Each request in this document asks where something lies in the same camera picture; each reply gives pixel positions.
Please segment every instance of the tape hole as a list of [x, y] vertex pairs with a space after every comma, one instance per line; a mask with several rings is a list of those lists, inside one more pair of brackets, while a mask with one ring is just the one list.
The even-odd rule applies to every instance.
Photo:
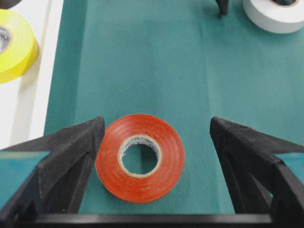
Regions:
[[146, 174], [157, 164], [155, 151], [144, 144], [130, 146], [123, 156], [123, 165], [131, 173]]

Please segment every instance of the electrical tape roll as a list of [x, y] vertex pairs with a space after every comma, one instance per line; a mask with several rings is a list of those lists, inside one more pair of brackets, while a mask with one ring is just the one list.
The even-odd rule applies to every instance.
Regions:
[[304, 27], [304, 0], [243, 0], [245, 13], [260, 28], [291, 33]]
[[[130, 173], [122, 157], [134, 144], [150, 146], [158, 158], [147, 174]], [[184, 148], [175, 130], [146, 114], [125, 116], [105, 131], [95, 167], [100, 181], [115, 196], [132, 203], [148, 203], [166, 195], [177, 183], [184, 166]]]
[[38, 44], [28, 22], [15, 12], [0, 9], [0, 83], [23, 75], [37, 54]]

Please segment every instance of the white tape roll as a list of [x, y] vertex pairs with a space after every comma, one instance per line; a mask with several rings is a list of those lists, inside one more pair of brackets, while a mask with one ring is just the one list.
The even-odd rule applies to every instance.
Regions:
[[275, 0], [243, 0], [243, 5], [252, 22], [269, 32], [291, 33], [304, 26], [304, 0], [294, 1], [289, 6], [275, 2]]

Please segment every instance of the green cloth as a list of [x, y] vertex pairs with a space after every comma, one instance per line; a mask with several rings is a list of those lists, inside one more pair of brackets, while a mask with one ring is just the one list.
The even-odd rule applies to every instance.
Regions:
[[0, 152], [0, 209], [48, 152]]
[[45, 134], [145, 113], [168, 122], [186, 153], [176, 187], [145, 205], [117, 199], [93, 170], [80, 212], [233, 213], [215, 115], [304, 144], [304, 30], [263, 31], [240, 0], [217, 14], [214, 0], [65, 0]]

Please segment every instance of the black object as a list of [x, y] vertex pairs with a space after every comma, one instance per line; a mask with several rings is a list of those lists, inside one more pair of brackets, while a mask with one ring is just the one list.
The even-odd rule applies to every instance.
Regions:
[[303, 227], [304, 186], [274, 154], [304, 152], [304, 147], [218, 117], [211, 119], [210, 134], [236, 215], [58, 214], [56, 209], [44, 214], [28, 209], [19, 214], [15, 226], [247, 228], [285, 223]]
[[229, 0], [216, 0], [219, 8], [219, 14], [220, 15], [227, 15], [228, 14], [228, 6], [229, 6]]
[[0, 209], [0, 227], [11, 227], [21, 215], [78, 212], [105, 133], [104, 124], [103, 118], [97, 117], [4, 149], [9, 152], [47, 151], [50, 154], [39, 162]]
[[304, 186], [274, 156], [304, 153], [304, 147], [218, 117], [210, 134], [236, 213], [270, 213], [274, 221], [304, 224]]
[[22, 0], [0, 0], [0, 9], [9, 9], [17, 5]]

